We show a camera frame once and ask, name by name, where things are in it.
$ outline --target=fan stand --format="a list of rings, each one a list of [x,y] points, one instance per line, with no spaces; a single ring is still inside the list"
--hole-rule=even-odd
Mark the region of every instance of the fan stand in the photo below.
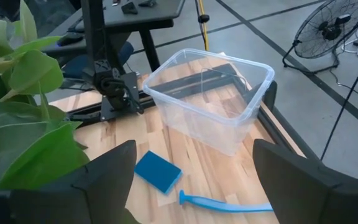
[[[334,56],[334,64],[331,65],[331,66],[328,66],[326,68],[322,68],[322,69],[319,69],[319,70],[316,70],[316,71],[309,71],[309,70],[306,70],[306,69],[302,69],[302,68],[298,68],[298,67],[295,67],[295,66],[292,66],[292,65],[289,65],[286,63],[285,59],[289,56],[289,54],[291,53],[291,51],[298,45],[300,44],[301,41],[300,40],[295,40],[293,43],[292,43],[292,47],[287,51],[287,53],[284,55],[283,57],[283,64],[284,64],[284,67],[285,68],[293,68],[293,69],[296,69],[302,73],[304,73],[305,75],[307,76],[311,76],[311,75],[316,75],[317,73],[319,72],[322,72],[322,71],[325,71],[325,70],[329,70],[329,69],[332,69],[332,68],[338,68],[339,66],[339,59],[338,59],[338,56],[337,56],[337,53],[336,53],[336,49],[339,45],[340,42],[338,42],[334,47],[333,47],[333,51],[332,51],[332,54]]]
[[[334,56],[334,64],[333,64],[333,65],[328,66],[328,67],[326,67],[326,68],[322,68],[322,69],[316,70],[316,71],[309,71],[309,70],[307,70],[306,68],[298,68],[298,67],[295,67],[295,66],[292,66],[292,65],[287,64],[286,61],[285,61],[285,59],[289,56],[289,54],[291,53],[291,51],[292,51],[298,44],[301,44],[301,43],[302,43],[302,41],[300,41],[300,40],[294,40],[294,42],[292,43],[291,48],[287,51],[287,53],[286,53],[286,54],[284,55],[284,57],[283,57],[283,60],[282,60],[282,61],[283,61],[284,67],[285,67],[285,68],[288,67],[288,68],[296,69],[296,70],[298,70],[298,71],[304,73],[304,74],[307,75],[307,76],[316,75],[316,74],[319,73],[319,72],[326,71],[326,70],[330,70],[330,69],[332,69],[332,68],[338,68],[338,66],[339,66],[339,58],[338,58],[338,54],[336,53],[336,49],[338,48],[339,44],[340,44],[344,39],[347,38],[347,36],[349,36],[350,34],[353,34],[353,32],[354,32],[355,30],[357,30],[357,29],[358,29],[358,24],[356,24],[350,32],[348,32],[340,41],[338,41],[338,42],[336,43],[336,45],[334,45],[333,50],[332,50],[332,52],[331,52],[332,55]]]

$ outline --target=wooden table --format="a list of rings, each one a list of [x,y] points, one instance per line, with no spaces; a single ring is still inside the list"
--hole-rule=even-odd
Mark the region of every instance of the wooden table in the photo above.
[[[192,63],[196,65],[205,62],[194,61]],[[217,60],[208,63],[218,66],[227,62]],[[183,72],[191,72],[187,67],[187,69],[183,66],[178,68],[183,68]],[[101,101],[101,95],[91,91],[52,104],[70,111],[99,101]],[[126,207],[142,224],[273,224],[278,223],[273,212],[227,214],[178,204],[178,193],[181,189],[190,195],[210,197],[227,203],[253,205],[268,202],[252,161],[254,140],[265,139],[277,142],[275,136],[279,134],[294,152],[301,156],[304,154],[264,103],[261,106],[261,113],[264,114],[264,119],[267,119],[269,124],[262,124],[258,119],[233,157],[225,156],[213,148],[168,128],[162,123],[155,106],[146,109],[142,115],[135,114],[115,121],[80,128],[76,131],[76,138],[89,147],[86,154],[90,159],[95,159],[128,139],[135,139],[137,160],[150,149],[182,169],[183,176],[169,195],[161,194],[135,175]],[[265,128],[267,125],[270,125],[269,129],[273,128],[275,133],[268,132]]]

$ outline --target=black metal frame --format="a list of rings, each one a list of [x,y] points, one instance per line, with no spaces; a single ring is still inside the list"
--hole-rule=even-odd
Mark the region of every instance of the black metal frame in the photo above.
[[[160,67],[160,60],[158,59],[157,50],[155,49],[154,41],[150,30],[140,30],[140,38],[142,39],[144,51],[149,61],[152,72]]]
[[[207,72],[203,72],[202,74],[203,91],[212,90],[225,85],[234,85],[236,89],[239,91],[239,93],[241,93],[241,95],[243,96],[244,101],[249,102],[249,100],[252,99],[253,92],[256,93],[259,87],[255,86],[253,87],[253,89],[247,90],[246,86],[244,85],[242,80],[240,80],[240,78],[237,78],[232,75],[227,75],[225,77],[222,77],[221,76],[222,73],[217,72],[217,71],[224,70],[225,71],[224,73],[227,74],[230,73],[229,69],[233,71],[232,73],[235,73],[235,71],[229,64],[213,68],[212,70]],[[162,92],[168,96],[174,97],[176,99],[180,99],[190,95],[201,93],[200,81],[201,81],[201,74],[197,73],[186,78],[180,78],[172,82],[153,86],[152,88],[153,90]],[[277,94],[277,84],[275,81],[273,81],[272,84],[269,86],[268,90],[266,91],[265,96],[263,98],[263,102],[265,103],[267,108],[272,112],[275,111],[274,103],[275,103],[276,94]],[[114,119],[123,114],[127,114],[127,113],[117,114],[116,117],[109,117],[107,119],[107,117],[103,115],[103,111],[105,111],[103,108],[104,107],[103,101],[105,101],[105,98],[103,98],[102,102],[100,103],[95,103],[93,105],[89,105],[84,108],[79,108],[77,110],[70,111],[68,112],[68,117],[72,121],[82,121],[83,124],[80,127],[83,127],[101,121],[109,121],[110,119]],[[151,98],[151,96],[144,93],[142,90],[139,91],[139,102],[144,109],[155,106],[155,102]],[[294,152],[294,148],[292,148],[291,144],[288,142],[288,139],[278,129],[276,124],[272,121],[270,116],[266,113],[265,109],[263,109],[262,107],[259,109],[258,119],[276,144]],[[294,139],[294,141],[303,151],[303,149],[305,148],[305,146],[307,146],[307,144],[304,143],[299,136],[296,137],[297,138]],[[304,153],[308,156],[309,159],[319,161],[311,149]]]

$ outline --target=plastic bin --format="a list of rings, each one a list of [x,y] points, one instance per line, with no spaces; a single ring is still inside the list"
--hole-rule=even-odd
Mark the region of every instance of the plastic bin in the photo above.
[[[163,122],[233,156],[274,78],[268,65],[183,49],[144,82]]]

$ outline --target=concrete floor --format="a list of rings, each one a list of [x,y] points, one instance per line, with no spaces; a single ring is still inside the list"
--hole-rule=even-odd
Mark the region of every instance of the concrete floor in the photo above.
[[[208,36],[210,51],[225,52],[273,67],[278,83],[276,107],[318,157],[349,90],[337,86],[329,72],[309,78],[296,70],[283,68],[281,59],[284,51],[290,48],[299,26],[322,2],[204,1],[205,11],[211,18],[208,22],[208,29],[212,31]],[[174,27],[152,31],[160,61],[164,62],[184,48],[203,49],[199,32],[195,3],[187,0]],[[139,34],[133,33],[129,41],[137,50],[128,61],[131,69],[150,73]],[[292,56],[310,70],[332,64],[330,55],[314,60]],[[358,74],[358,58],[354,54],[342,54],[339,58],[341,64],[334,72],[341,83],[351,86]],[[50,97],[55,100],[74,93],[59,90]],[[334,133],[324,163],[358,178],[358,95],[353,94],[350,102]]]

